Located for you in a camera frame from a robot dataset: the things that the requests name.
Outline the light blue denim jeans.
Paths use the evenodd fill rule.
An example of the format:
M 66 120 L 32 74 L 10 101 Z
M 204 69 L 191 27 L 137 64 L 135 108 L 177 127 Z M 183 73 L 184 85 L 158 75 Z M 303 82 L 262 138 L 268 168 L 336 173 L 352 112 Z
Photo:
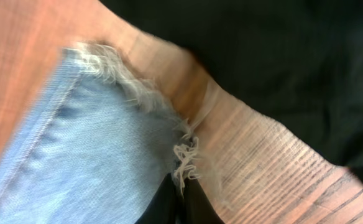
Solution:
M 136 223 L 167 174 L 181 223 L 193 126 L 108 45 L 63 58 L 0 160 L 0 223 Z

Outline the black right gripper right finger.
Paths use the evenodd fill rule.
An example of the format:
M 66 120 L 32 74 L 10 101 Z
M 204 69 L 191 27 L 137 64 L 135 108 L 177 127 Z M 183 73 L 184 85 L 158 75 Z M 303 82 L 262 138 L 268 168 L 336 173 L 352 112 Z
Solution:
M 181 223 L 184 224 L 224 224 L 207 198 L 200 183 L 194 179 L 185 181 Z

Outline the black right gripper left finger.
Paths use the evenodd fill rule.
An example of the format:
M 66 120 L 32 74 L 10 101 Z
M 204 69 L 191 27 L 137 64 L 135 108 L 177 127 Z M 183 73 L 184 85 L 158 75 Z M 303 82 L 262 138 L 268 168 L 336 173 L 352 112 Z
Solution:
M 171 174 L 167 174 L 136 224 L 176 224 L 177 193 Z

